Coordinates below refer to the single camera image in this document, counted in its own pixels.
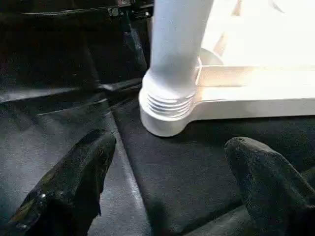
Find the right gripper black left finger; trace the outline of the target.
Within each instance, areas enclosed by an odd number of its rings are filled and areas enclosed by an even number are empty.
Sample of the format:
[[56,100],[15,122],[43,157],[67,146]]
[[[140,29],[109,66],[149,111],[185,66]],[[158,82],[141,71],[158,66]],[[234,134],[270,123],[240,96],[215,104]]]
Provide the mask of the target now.
[[116,138],[95,129],[80,139],[27,194],[2,236],[86,236],[101,215],[100,196]]

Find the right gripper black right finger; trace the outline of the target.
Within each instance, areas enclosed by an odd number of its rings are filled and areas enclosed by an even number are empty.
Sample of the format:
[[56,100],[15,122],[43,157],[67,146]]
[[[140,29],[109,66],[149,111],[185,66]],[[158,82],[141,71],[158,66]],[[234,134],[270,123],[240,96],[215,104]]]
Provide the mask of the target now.
[[315,234],[315,189],[282,154],[248,137],[231,138],[224,152],[261,236]]

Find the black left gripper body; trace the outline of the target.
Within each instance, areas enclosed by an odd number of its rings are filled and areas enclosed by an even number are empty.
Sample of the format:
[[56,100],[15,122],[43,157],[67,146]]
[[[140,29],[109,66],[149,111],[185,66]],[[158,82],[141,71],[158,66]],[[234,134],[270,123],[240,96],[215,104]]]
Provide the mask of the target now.
[[146,19],[153,15],[153,0],[116,0],[116,5],[108,7],[111,18],[128,15],[131,19]]

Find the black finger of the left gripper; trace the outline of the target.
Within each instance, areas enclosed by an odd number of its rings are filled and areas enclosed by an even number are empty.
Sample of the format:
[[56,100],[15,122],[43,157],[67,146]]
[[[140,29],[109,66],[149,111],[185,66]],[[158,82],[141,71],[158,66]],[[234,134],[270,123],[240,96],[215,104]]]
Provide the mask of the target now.
[[124,27],[124,40],[126,45],[133,51],[137,67],[141,71],[147,70],[147,62],[144,55],[142,42],[137,28],[132,24],[128,14],[122,17],[122,25]]

